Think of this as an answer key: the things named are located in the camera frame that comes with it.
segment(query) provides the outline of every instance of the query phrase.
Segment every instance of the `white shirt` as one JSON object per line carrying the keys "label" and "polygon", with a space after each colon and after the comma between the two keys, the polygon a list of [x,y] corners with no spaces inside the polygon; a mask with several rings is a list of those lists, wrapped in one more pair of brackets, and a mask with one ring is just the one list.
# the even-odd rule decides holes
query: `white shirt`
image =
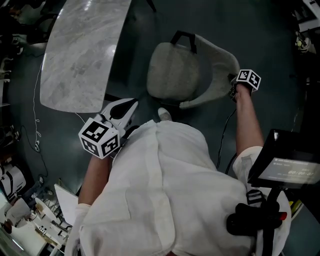
{"label": "white shirt", "polygon": [[[86,256],[164,256],[170,251],[178,256],[249,255],[255,239],[229,234],[226,220],[237,204],[247,203],[251,166],[244,167],[242,159],[249,157],[253,164],[260,151],[249,148],[237,157],[233,168],[239,181],[217,171],[197,129],[171,121],[145,123],[115,158],[93,205],[78,206],[66,256],[75,253],[78,242]],[[283,192],[278,202],[288,217],[276,230],[275,256],[291,222]],[[261,233],[257,239],[261,255]]]}

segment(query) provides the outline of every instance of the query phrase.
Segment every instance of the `wrist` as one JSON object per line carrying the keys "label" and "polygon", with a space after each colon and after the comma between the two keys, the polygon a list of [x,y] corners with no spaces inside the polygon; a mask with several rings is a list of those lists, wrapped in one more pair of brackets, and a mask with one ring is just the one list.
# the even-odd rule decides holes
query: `wrist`
{"label": "wrist", "polygon": [[243,84],[241,83],[238,83],[236,85],[236,91],[240,94],[240,95],[244,95],[244,96],[251,96],[251,91],[246,87],[244,86]]}

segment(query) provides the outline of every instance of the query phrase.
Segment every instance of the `gray chair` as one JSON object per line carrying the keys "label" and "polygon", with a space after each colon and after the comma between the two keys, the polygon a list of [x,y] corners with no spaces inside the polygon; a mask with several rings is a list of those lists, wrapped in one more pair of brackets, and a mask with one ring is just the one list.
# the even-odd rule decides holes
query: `gray chair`
{"label": "gray chair", "polygon": [[[191,50],[177,44],[181,36],[190,40]],[[197,49],[210,59],[212,81],[207,90],[195,99],[191,96],[199,86],[200,64]],[[199,106],[226,96],[231,88],[229,75],[240,71],[235,56],[197,34],[178,31],[171,42],[155,48],[147,75],[147,91],[158,99],[180,102],[181,109]]]}

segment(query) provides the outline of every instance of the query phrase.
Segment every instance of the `person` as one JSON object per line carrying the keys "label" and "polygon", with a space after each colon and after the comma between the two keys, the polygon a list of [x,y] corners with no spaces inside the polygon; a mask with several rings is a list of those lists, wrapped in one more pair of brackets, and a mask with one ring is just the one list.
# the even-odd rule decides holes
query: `person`
{"label": "person", "polygon": [[[143,124],[113,160],[93,156],[82,184],[65,255],[248,256],[262,254],[262,236],[228,233],[226,220],[247,203],[249,170],[263,145],[249,90],[236,87],[238,179],[218,172],[203,134],[173,122],[160,108],[161,122]],[[261,188],[264,195],[270,189]],[[280,211],[288,217],[275,230],[278,256],[289,234],[291,212],[282,192]]]}

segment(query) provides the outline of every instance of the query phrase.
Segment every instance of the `hand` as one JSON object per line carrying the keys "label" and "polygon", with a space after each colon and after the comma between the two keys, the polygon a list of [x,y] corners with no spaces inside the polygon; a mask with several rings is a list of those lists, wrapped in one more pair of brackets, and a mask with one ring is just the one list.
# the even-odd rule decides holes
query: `hand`
{"label": "hand", "polygon": [[250,90],[244,85],[242,85],[241,83],[238,83],[236,85],[236,91],[237,91],[237,94],[235,95],[236,101],[238,101],[239,98],[251,97]]}

